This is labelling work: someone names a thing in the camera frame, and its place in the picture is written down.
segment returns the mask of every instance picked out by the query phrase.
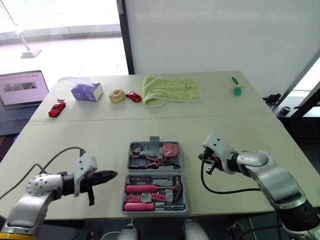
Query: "tool case lid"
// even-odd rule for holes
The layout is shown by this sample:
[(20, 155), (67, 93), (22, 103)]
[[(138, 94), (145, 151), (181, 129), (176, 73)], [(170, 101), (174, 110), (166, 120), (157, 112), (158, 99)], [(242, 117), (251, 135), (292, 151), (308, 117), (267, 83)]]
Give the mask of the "tool case lid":
[[(164, 155), (164, 144), (176, 144), (178, 146), (178, 154), (175, 157), (165, 157)], [(143, 154), (147, 155), (150, 157), (157, 157), (158, 159), (169, 159), (172, 160), (175, 164), (179, 165), (180, 167), (175, 167), (173, 165), (170, 166), (159, 166), (156, 169), (152, 168), (147, 168), (147, 169), (131, 169), (130, 166), (133, 163), (132, 156), (138, 156), (140, 153), (134, 153), (132, 151), (132, 146), (134, 145), (141, 145), (142, 146), (142, 153), (153, 153), (152, 155), (149, 154)], [(150, 136), (149, 141), (133, 141), (130, 143), (129, 146), (129, 154), (128, 154), (128, 163), (127, 163), (127, 169), (130, 172), (139, 172), (139, 173), (148, 173), (152, 172), (152, 174), (155, 173), (161, 173), (163, 174), (164, 172), (169, 172), (169, 173), (179, 173), (182, 170), (182, 150), (180, 147), (180, 144), (177, 141), (160, 141), (159, 136)], [(146, 164), (152, 163), (150, 160), (143, 160), (141, 159), (140, 161), (146, 162)]]

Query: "toolbox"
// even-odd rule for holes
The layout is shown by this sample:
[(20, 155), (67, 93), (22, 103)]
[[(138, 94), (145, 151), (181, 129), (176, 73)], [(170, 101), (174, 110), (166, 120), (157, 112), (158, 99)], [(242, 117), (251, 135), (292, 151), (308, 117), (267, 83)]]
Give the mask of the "toolbox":
[(185, 215), (186, 180), (182, 151), (176, 141), (131, 142), (121, 211), (124, 215)]

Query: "laptop keyboard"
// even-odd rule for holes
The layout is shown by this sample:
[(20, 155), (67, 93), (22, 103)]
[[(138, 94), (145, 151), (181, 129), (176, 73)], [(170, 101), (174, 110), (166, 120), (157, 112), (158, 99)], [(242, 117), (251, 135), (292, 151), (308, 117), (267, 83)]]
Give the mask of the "laptop keyboard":
[(0, 122), (10, 120), (29, 119), (32, 117), (38, 106), (23, 107), (17, 109), (7, 109), (3, 116), (0, 117)]

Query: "laptop screen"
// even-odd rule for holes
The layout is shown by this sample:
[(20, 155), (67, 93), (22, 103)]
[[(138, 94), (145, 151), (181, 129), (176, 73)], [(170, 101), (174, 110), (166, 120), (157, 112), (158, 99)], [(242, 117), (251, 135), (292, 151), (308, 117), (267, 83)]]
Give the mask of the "laptop screen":
[(39, 104), (48, 92), (40, 70), (0, 75), (0, 101), (4, 107)]

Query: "black cable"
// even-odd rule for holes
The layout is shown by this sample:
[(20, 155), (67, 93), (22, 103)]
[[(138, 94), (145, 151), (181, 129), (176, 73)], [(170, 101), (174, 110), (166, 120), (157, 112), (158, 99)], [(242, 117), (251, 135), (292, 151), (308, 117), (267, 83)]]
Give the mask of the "black cable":
[(71, 238), (70, 240), (75, 240), (77, 239), (78, 237), (80, 237), (81, 234), (83, 234), (85, 231), (87, 231), (91, 226), (92, 224), (95, 222), (96, 220), (92, 220), (92, 222), (90, 222), (90, 224), (88, 226), (86, 226), (86, 228), (84, 228), (82, 230), (82, 232), (80, 232), (77, 236), (74, 236), (73, 238)]
[(202, 163), (201, 163), (201, 173), (200, 173), (201, 182), (202, 182), (202, 185), (204, 186), (204, 188), (207, 189), (211, 193), (214, 193), (214, 194), (236, 194), (236, 193), (249, 192), (249, 191), (261, 191), (260, 188), (246, 188), (246, 189), (240, 189), (240, 190), (234, 190), (234, 191), (215, 191), (215, 190), (212, 190), (205, 183), (204, 165), (205, 165), (205, 161), (202, 161)]
[(278, 225), (271, 225), (271, 226), (260, 226), (260, 227), (256, 227), (256, 228), (251, 228), (247, 231), (244, 231), (242, 233), (240, 233), (235, 240), (241, 240), (243, 239), (244, 235), (247, 235), (249, 233), (252, 233), (253, 231), (259, 231), (259, 230), (265, 230), (265, 229), (275, 229), (275, 228), (281, 228), (282, 225), (278, 224)]
[[(279, 215), (276, 216), (276, 224), (277, 224), (277, 225), (280, 224), (280, 217), (279, 217)], [(282, 240), (282, 235), (281, 235), (281, 230), (280, 230), (280, 228), (277, 229), (277, 233), (278, 233), (278, 240)]]
[(60, 154), (64, 153), (65, 151), (68, 151), (70, 149), (79, 149), (80, 150), (80, 157), (86, 152), (83, 148), (78, 147), (78, 146), (71, 146), (68, 147), (60, 152), (58, 152), (53, 158), (51, 158), (51, 160), (44, 166), (44, 169), (46, 169), (50, 163), (52, 163), (53, 160), (55, 160)]
[(30, 170), (24, 175), (24, 177), (16, 184), (14, 185), (12, 188), (10, 188), (8, 191), (6, 191), (2, 196), (0, 196), (0, 200), (6, 196), (8, 193), (10, 193), (13, 189), (15, 189), (23, 180), (25, 180), (25, 178), (28, 176), (28, 174), (32, 171), (32, 169), (34, 169), (34, 167), (37, 166), (41, 169), (41, 172), (44, 172), (45, 174), (49, 174), (44, 167), (42, 167), (40, 164), (36, 163), (34, 164)]

